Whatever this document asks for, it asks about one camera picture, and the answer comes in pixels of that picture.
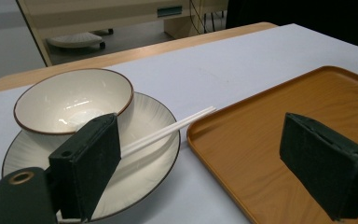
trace bowl rim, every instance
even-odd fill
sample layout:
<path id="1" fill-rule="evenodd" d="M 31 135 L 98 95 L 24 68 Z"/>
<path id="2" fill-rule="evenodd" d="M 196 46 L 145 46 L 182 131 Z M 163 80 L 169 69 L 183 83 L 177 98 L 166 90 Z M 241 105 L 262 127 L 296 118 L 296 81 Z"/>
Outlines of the bowl rim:
<path id="1" fill-rule="evenodd" d="M 122 75 L 121 73 L 117 72 L 117 71 L 114 71 L 114 70 L 109 70 L 109 69 L 105 69 L 105 68 L 82 68 L 82 69 L 75 69 L 75 70 L 71 70 L 71 71 L 66 71 L 66 72 L 62 72 L 62 73 L 59 73 L 59 74 L 56 74 L 54 76 L 51 76 L 51 77 L 46 77 L 38 82 L 36 82 L 34 85 L 32 85 L 30 88 L 28 88 L 25 92 L 23 92 L 20 97 L 16 100 L 16 104 L 14 104 L 13 106 L 13 117 L 14 117 L 14 120 L 16 120 L 16 123 L 25 131 L 27 132 L 30 132 L 30 133 L 38 133 L 38 134 L 44 134 L 44 135 L 67 135 L 67 134 L 74 134 L 76 131 L 71 131 L 71 132 L 60 132 L 60 133 L 52 133 L 52 132 L 44 132 L 44 131 L 38 131 L 38 130 L 35 130 L 35 129 L 32 129 L 26 125 L 24 125 L 20 120 L 19 118 L 17 117 L 17 114 L 16 114 L 16 108 L 17 108 L 17 105 L 18 105 L 18 102 L 19 100 L 22 98 L 22 96 L 24 96 L 28 91 L 30 91 L 32 88 L 35 88 L 38 84 L 48 80 L 48 79 L 51 79 L 51 78 L 55 78 L 57 76 L 61 76 L 61 75 L 65 75 L 65 74 L 69 74 L 69 73 L 73 73 L 73 72 L 76 72 L 76 71 L 87 71 L 87 70 L 102 70 L 102 71 L 105 71 L 105 72 L 108 72 L 108 73 L 116 73 L 117 75 L 120 75 L 122 77 L 124 77 L 124 79 L 126 79 L 128 81 L 128 83 L 130 84 L 130 87 L 131 87 L 131 96 L 130 96 L 130 100 L 126 103 L 126 105 L 120 110 L 117 112 L 117 115 L 120 115 L 122 114 L 129 106 L 130 104 L 132 103 L 133 101 L 133 97 L 134 97 L 134 88 L 133 88 L 133 85 L 131 83 L 131 81 L 125 77 L 124 75 Z"/>

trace brown rim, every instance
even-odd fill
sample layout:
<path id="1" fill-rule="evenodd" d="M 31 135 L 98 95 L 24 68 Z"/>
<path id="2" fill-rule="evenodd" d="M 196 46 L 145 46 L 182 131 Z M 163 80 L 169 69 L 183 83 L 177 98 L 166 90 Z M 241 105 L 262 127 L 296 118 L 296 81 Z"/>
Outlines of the brown rim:
<path id="1" fill-rule="evenodd" d="M 126 109 L 130 106 L 130 104 L 131 104 L 131 102 L 132 102 L 132 100 L 133 100 L 134 89 L 133 89 L 132 83 L 130 82 L 130 80 L 129 80 L 127 77 L 125 77 L 124 75 L 122 75 L 122 74 L 119 73 L 119 72 L 116 72 L 116 71 L 113 71 L 113 70 L 109 70 L 109 69 L 104 69 L 104 68 L 83 68 L 83 69 L 76 69 L 76 70 L 71 70 L 71 71 L 59 73 L 59 74 L 54 75 L 54 76 L 52 76 L 52 77 L 47 77 L 47 78 L 45 78 L 45 79 L 43 79 L 43 80 L 41 80 L 41 81 L 36 82 L 34 85 L 32 85 L 30 88 L 28 88 L 25 92 L 23 92 L 23 93 L 21 94 L 21 96 L 17 99 L 16 104 L 14 104 L 14 107 L 13 107 L 13 117 L 14 117 L 14 120 L 16 120 L 16 123 L 17 123 L 22 129 L 24 129 L 24 130 L 26 130 L 26 131 L 28 131 L 28 132 L 31 132 L 31 133 L 40 133 L 40 134 L 45 134 L 45 135 L 67 135 L 67 134 L 73 134 L 73 133 L 75 133 L 75 132 L 50 133 L 50 132 L 43 132 L 43 131 L 38 131 L 38 130 L 34 130 L 34 129 L 32 129 L 32 128 L 29 128 L 29 127 L 25 126 L 24 124 L 22 124 L 21 121 L 17 118 L 16 108 L 17 108 L 17 103 L 18 103 L 19 100 L 22 98 L 22 96 L 23 96 L 24 94 L 26 94 L 28 91 L 30 91 L 33 87 L 35 87 L 36 85 L 38 85 L 39 83 L 41 83 L 41 82 L 43 82 L 43 81 L 45 81 L 45 80 L 51 79 L 51 78 L 55 78 L 55 77 L 57 77 L 57 76 L 59 76 L 59 75 L 63 75 L 63 74 L 67 74 L 67 73 L 72 73 L 72 72 L 75 72 L 75 71 L 85 71 L 85 70 L 103 70 L 103 71 L 107 71 L 107 72 L 109 72 L 109 73 L 116 73 L 116 74 L 118 74 L 118 75 L 124 77 L 124 78 L 128 81 L 128 83 L 130 84 L 130 86 L 131 86 L 131 97 L 130 97 L 130 100 L 127 102 L 127 104 L 123 107 L 123 109 L 121 109 L 120 111 L 118 111 L 117 114 L 120 115 L 121 113 L 124 112 L 124 110 L 126 110 Z"/>

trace white object on floor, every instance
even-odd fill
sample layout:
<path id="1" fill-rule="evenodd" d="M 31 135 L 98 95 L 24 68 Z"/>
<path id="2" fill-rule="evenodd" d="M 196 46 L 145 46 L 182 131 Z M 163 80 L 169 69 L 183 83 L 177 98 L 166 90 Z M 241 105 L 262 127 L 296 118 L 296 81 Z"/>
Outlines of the white object on floor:
<path id="1" fill-rule="evenodd" d="M 99 44 L 100 48 L 104 49 L 103 39 L 92 33 L 53 37 L 48 39 L 48 43 L 52 46 L 64 49 L 79 49 Z"/>

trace wall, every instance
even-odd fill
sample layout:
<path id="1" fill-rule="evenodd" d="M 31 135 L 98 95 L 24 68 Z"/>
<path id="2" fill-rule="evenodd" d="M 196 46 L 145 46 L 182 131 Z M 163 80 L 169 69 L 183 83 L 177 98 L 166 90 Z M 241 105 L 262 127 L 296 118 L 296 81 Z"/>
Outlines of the wall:
<path id="1" fill-rule="evenodd" d="M 15 0 L 0 0 L 0 77 L 45 67 Z"/>

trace wooden table edge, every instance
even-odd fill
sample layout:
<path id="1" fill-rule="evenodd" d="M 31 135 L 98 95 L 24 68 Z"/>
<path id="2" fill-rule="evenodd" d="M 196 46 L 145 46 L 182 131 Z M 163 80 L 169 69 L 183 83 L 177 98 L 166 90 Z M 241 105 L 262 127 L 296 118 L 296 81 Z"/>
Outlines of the wooden table edge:
<path id="1" fill-rule="evenodd" d="M 250 33 L 267 30 L 277 27 L 277 25 L 269 22 L 259 22 L 255 24 L 245 25 L 242 27 L 227 29 L 205 35 L 195 35 L 183 39 L 163 42 L 156 45 L 141 47 L 138 49 L 128 49 L 116 53 L 105 54 L 98 57 L 88 58 L 85 60 L 75 61 L 71 63 L 63 63 L 51 67 L 44 67 L 27 72 L 21 72 L 0 78 L 0 91 L 6 91 L 21 86 L 32 85 L 45 78 L 58 75 L 67 71 L 82 68 L 103 68 L 110 65 L 125 63 L 145 57 L 158 55 L 161 53 L 194 47 L 201 44 L 214 42 L 238 35 L 247 35 Z"/>

